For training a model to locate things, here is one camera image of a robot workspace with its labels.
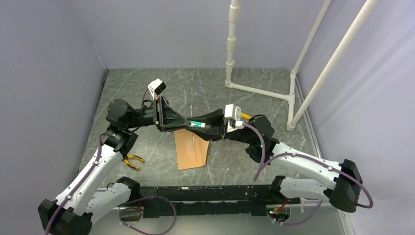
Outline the white pvc pipe frame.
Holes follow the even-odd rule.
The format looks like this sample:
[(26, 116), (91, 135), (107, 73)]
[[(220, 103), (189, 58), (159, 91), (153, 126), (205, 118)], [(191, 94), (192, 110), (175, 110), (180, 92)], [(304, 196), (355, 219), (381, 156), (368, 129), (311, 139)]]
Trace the white pvc pipe frame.
[(331, 55), (330, 59), (326, 63), (324, 69), (319, 75), (313, 88), (311, 89), (310, 96), (305, 99), (305, 103), (300, 106), (298, 112), (294, 112), (295, 105), (295, 81), (297, 79), (297, 73), (299, 67), (309, 50), (311, 43), (313, 42), (317, 31), (321, 27), (322, 21), (330, 7), (332, 2), (325, 0), (322, 3), (314, 0), (305, 0), (303, 3), (293, 7), (294, 12), (287, 12), (283, 9), (280, 14), (274, 8), (271, 9), (271, 25), (266, 26), (264, 21), (254, 21), (254, 26), (258, 29), (258, 32), (254, 35), (267, 36), (273, 41), (271, 45), (266, 46), (266, 52), (271, 51), (273, 48), (278, 47), (280, 50), (272, 53), (271, 56), (257, 56), (256, 59), (260, 61), (260, 65), (263, 66), (265, 62), (274, 61), (274, 57), (281, 57), (283, 61), (288, 61), (288, 67), (290, 70), (290, 92), (288, 94), (279, 94), (275, 92), (269, 92), (253, 87), (247, 87), (236, 84), (232, 78), (231, 73), (235, 64), (233, 58), (233, 52), (237, 43), (236, 25), (240, 14), (240, 2), (238, 0), (232, 0), (229, 8), (229, 32), (227, 37), (227, 60), (226, 60), (226, 78), (225, 87), (231, 89), (238, 89), (242, 91), (248, 91), (255, 94), (261, 94), (269, 97), (282, 99), (288, 102), (288, 115), (286, 129), (293, 131), (300, 116), (303, 115), (321, 88), (322, 84), (328, 78), (328, 75), (333, 70), (334, 66), (339, 62), (341, 56), (350, 45), (352, 39), (356, 36), (357, 32), (376, 6), (377, 1), (367, 0), (360, 8), (358, 14), (354, 18), (353, 22), (345, 32), (344, 36), (338, 43), (336, 49)]

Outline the green white glue stick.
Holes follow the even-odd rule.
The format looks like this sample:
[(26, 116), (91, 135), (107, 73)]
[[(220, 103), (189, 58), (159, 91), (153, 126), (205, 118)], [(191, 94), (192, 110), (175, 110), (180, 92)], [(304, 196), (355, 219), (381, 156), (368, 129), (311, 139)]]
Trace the green white glue stick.
[(189, 127), (205, 128), (206, 127), (206, 123), (205, 122), (199, 122), (199, 121), (190, 120), (190, 126)]

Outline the yellow handled pliers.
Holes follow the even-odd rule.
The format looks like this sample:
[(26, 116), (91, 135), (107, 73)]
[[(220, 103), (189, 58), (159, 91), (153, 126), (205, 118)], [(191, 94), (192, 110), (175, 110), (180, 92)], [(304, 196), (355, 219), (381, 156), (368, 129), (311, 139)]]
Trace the yellow handled pliers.
[(140, 167), (136, 164), (138, 162), (144, 164), (145, 160), (137, 155), (127, 155), (123, 159), (124, 163), (133, 170), (140, 171)]

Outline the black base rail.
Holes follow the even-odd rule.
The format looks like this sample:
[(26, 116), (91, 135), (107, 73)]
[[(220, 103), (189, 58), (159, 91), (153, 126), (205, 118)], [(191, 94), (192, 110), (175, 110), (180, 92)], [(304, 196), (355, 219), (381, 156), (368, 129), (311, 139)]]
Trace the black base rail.
[(181, 215), (249, 214), (266, 216), (279, 205), (296, 205), (270, 185), (140, 187), (121, 207), (143, 210), (144, 218)]

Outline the yellow handled screwdriver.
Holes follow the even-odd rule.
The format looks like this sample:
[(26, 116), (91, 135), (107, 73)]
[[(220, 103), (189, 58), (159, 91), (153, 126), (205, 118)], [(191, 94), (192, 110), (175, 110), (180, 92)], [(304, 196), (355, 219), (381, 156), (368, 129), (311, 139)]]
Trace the yellow handled screwdriver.
[(241, 118), (246, 119), (246, 120), (249, 120), (249, 119), (251, 119), (252, 117), (251, 117), (250, 115), (248, 115), (248, 114), (241, 113)]

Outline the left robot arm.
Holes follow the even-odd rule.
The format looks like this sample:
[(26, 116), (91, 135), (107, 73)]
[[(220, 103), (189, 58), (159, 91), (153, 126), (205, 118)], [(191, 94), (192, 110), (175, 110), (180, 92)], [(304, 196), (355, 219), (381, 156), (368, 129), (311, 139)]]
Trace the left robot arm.
[(42, 227), (47, 235), (87, 235), (93, 225), (114, 207), (152, 200), (139, 182), (122, 177), (110, 188), (96, 191), (119, 163), (127, 162), (130, 150), (141, 127), (156, 126), (160, 131), (180, 130), (190, 121), (173, 110), (162, 97), (150, 106), (133, 108), (126, 100), (116, 99), (108, 106), (107, 130), (98, 137), (97, 150), (76, 178), (53, 200), (44, 200), (38, 207)]

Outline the brown paper envelope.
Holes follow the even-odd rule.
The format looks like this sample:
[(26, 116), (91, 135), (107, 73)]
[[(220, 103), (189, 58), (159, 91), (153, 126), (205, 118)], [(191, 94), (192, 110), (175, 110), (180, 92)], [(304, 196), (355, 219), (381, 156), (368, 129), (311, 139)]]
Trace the brown paper envelope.
[(178, 170), (206, 165), (209, 141), (185, 129), (174, 132)]

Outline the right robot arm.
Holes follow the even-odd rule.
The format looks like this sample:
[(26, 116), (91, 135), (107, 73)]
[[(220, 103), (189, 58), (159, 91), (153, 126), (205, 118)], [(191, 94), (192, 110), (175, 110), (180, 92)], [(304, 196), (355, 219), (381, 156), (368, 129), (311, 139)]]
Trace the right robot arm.
[(306, 179), (276, 176), (270, 185), (270, 198), (282, 203), (292, 198), (328, 201), (335, 208), (353, 213), (358, 207), (363, 179), (355, 162), (320, 159), (296, 150), (273, 137), (274, 129), (265, 115), (252, 116), (247, 122), (226, 117), (222, 109), (188, 118), (188, 131), (207, 141), (231, 140), (246, 143), (249, 157), (259, 164), (254, 175), (269, 165), (291, 169)]

